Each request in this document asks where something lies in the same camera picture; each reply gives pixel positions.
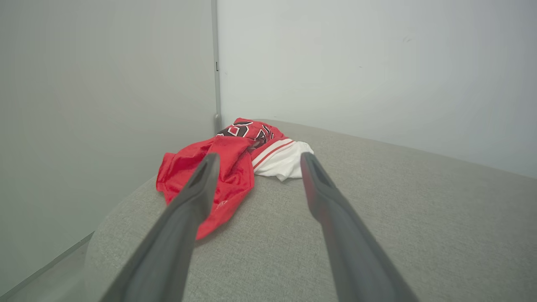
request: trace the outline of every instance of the baseboard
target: baseboard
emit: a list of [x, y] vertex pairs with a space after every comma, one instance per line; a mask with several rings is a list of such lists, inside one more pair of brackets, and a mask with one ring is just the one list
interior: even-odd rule
[[67, 256], [69, 256], [72, 252], [76, 251], [79, 247], [83, 246], [84, 244], [86, 244], [88, 241], [90, 241], [91, 237], [93, 236], [93, 232], [91, 232], [91, 234], [89, 234], [88, 236], [86, 236], [84, 239], [82, 239], [81, 241], [78, 241], [75, 245], [73, 245], [72, 247], [70, 247], [68, 250], [64, 251], [60, 256], [56, 257], [54, 260], [52, 260], [50, 263], [48, 263], [46, 266], [44, 266], [43, 268], [41, 268], [40, 270], [36, 271], [35, 273], [33, 273], [31, 276], [29, 276], [28, 278], [24, 279], [21, 283], [17, 284], [17, 286], [13, 287], [10, 291], [8, 291], [7, 293], [3, 294], [1, 297], [0, 297], [0, 302], [4, 302], [4, 301], [7, 301], [8, 298], [10, 298], [11, 296], [13, 296], [15, 293], [17, 293], [18, 291], [20, 291], [23, 287], [25, 287], [27, 284], [29, 284], [30, 282], [34, 281], [35, 279], [37, 279], [39, 276], [41, 276], [44, 272], [46, 272], [47, 270], [49, 270], [51, 267], [55, 266], [56, 264], [58, 264], [60, 261], [62, 261], [63, 259], [65, 259]]

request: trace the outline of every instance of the gray couch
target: gray couch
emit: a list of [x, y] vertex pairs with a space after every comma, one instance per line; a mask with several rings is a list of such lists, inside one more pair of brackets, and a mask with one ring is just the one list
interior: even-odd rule
[[[411, 148], [264, 120], [309, 143], [423, 301], [537, 299], [537, 179]], [[184, 301], [337, 300], [301, 179], [255, 177], [232, 219], [196, 242]], [[155, 178], [98, 227], [89, 301], [113, 281], [165, 208]]]

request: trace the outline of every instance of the floor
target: floor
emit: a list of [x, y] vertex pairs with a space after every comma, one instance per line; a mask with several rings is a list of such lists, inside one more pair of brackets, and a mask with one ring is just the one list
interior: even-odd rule
[[88, 243], [7, 298], [6, 302], [84, 301], [84, 259]]

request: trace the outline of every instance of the clothing pile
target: clothing pile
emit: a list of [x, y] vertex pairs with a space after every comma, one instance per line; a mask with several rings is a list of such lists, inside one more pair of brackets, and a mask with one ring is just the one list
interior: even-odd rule
[[205, 155], [218, 153], [220, 174], [213, 207], [200, 225], [201, 239], [227, 222], [253, 188], [253, 175], [302, 178], [300, 155], [313, 153], [305, 142], [293, 141], [278, 128], [260, 121], [238, 118], [206, 141], [193, 143], [177, 154], [166, 153], [157, 176], [157, 191], [164, 192], [166, 204], [186, 185]]

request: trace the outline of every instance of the gray wall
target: gray wall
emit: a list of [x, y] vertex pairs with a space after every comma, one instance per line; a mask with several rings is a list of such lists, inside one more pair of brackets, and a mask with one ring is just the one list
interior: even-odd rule
[[215, 111], [209, 1], [0, 0], [0, 295]]
[[537, 2], [222, 2], [224, 123], [271, 118], [537, 177]]

